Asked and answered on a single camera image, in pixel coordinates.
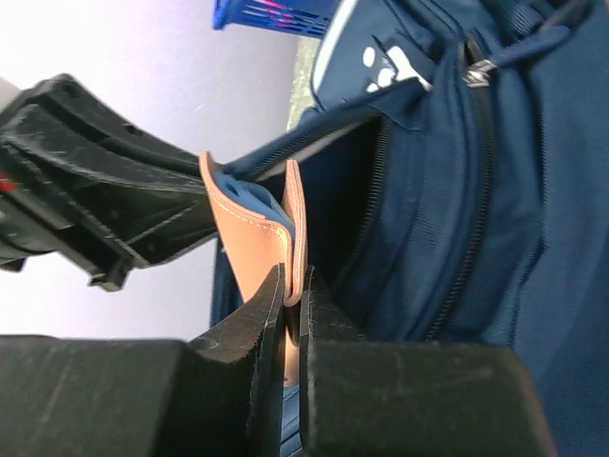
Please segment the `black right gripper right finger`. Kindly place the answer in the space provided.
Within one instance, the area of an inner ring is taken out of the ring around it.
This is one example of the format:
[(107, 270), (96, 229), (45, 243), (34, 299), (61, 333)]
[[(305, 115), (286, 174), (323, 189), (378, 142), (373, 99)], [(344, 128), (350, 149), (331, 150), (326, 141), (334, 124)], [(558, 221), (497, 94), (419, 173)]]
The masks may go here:
[(308, 456), (553, 456), (531, 377), (509, 348), (365, 340), (311, 268), (301, 301)]

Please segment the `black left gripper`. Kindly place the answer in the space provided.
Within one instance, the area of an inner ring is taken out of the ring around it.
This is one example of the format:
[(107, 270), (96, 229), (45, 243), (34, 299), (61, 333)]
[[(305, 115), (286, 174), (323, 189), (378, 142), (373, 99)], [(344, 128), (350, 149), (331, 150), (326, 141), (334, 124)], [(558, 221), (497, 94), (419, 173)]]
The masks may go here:
[(93, 285), (170, 262), (215, 224), (196, 158), (133, 126), (66, 74), (1, 85), (1, 267), (57, 252)]

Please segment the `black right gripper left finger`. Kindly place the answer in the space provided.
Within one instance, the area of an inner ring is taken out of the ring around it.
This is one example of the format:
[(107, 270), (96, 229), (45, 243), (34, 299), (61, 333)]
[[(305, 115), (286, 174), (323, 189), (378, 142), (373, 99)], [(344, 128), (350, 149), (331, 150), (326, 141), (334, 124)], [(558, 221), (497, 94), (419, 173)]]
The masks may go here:
[(285, 270), (200, 337), (1, 340), (5, 456), (275, 456)]

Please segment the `tan leather wallet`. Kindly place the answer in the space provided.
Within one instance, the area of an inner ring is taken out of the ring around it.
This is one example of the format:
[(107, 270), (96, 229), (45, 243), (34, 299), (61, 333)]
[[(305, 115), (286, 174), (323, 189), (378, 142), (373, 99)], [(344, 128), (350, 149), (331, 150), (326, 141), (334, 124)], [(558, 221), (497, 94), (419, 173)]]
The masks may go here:
[(200, 157), (200, 172), (220, 239), (241, 298), (253, 298), (270, 270), (282, 264), (285, 278), (285, 384), (299, 381), (300, 302), (307, 269), (305, 193), (299, 164), (285, 165), (283, 199), (266, 188), (238, 180), (221, 171), (210, 153)]

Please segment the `navy blue student backpack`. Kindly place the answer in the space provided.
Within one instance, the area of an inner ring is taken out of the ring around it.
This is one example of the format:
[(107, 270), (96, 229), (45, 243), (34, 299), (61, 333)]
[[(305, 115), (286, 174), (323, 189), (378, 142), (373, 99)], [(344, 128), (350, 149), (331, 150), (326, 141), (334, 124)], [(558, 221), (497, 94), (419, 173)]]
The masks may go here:
[(561, 456), (608, 452), (608, 8), (343, 1), (316, 113), (223, 166), (298, 162), (309, 258), (363, 332), (508, 346)]

